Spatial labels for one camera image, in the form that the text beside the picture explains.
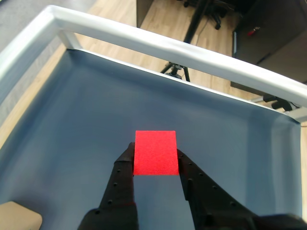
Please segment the gray tray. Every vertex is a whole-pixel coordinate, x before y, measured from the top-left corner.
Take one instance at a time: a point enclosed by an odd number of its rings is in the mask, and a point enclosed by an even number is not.
[[[300,124],[276,111],[67,50],[0,150],[0,202],[77,229],[136,130],[177,147],[259,215],[302,214]],[[178,176],[135,176],[141,230],[194,229]]]

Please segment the office chair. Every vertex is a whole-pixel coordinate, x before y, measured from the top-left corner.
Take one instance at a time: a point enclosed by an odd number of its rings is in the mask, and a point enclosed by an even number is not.
[[[212,2],[208,6],[208,9],[205,12],[205,15],[212,16],[216,22],[215,29],[219,30],[221,28],[221,18],[224,18],[227,14],[228,10],[234,10],[234,5],[229,4],[227,2],[221,0],[211,0]],[[187,0],[184,2],[184,7],[188,7],[189,5],[196,7],[198,4],[198,0]]]

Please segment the wooden floor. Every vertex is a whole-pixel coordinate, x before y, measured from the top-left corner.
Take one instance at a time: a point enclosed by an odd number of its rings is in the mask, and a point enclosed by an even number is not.
[[[157,34],[165,35],[177,40],[183,40],[189,22],[191,20],[194,9],[191,7],[184,8],[183,3],[177,0],[154,0],[143,24],[142,29]],[[89,11],[90,14],[114,21],[136,26],[136,0],[97,0]],[[225,55],[231,55],[232,51],[232,31],[236,24],[236,17],[227,15],[222,19],[222,27],[219,31],[215,30],[214,22],[209,20],[205,29],[199,35],[200,30],[204,26],[207,18],[204,17],[199,28],[192,40],[195,45],[198,36],[197,46],[216,51]],[[139,65],[147,69],[161,71],[167,63],[155,57],[141,54],[129,49],[108,44],[93,38],[89,38],[78,34],[78,39],[85,49],[103,54],[112,58],[116,58],[128,63]],[[52,72],[59,61],[65,48],[60,46],[47,64],[42,68],[34,82],[21,97],[20,101],[14,107],[6,121],[0,127],[0,147],[16,125],[17,121],[24,113],[36,93],[42,87],[49,74]],[[240,98],[251,99],[255,95],[230,87],[230,81],[202,73],[193,69],[189,70],[192,83],[205,86],[217,91],[225,92]],[[302,128],[302,183],[303,183],[303,215],[306,218],[306,155],[307,155],[307,128]]]

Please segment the tripod leg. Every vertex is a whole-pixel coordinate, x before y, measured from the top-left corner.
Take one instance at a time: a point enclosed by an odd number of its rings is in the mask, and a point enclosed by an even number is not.
[[[186,80],[188,81],[188,82],[191,82],[190,81],[190,75],[189,75],[189,71],[188,71],[188,67],[183,67],[183,70],[184,70],[184,75],[186,76]]]
[[[164,69],[161,71],[161,73],[165,73],[173,66],[173,63],[169,62],[167,66],[164,67]]]

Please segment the red sponge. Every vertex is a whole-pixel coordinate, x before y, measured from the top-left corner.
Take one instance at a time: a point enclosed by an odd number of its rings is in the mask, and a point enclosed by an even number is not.
[[[179,175],[175,131],[136,131],[134,175]]]

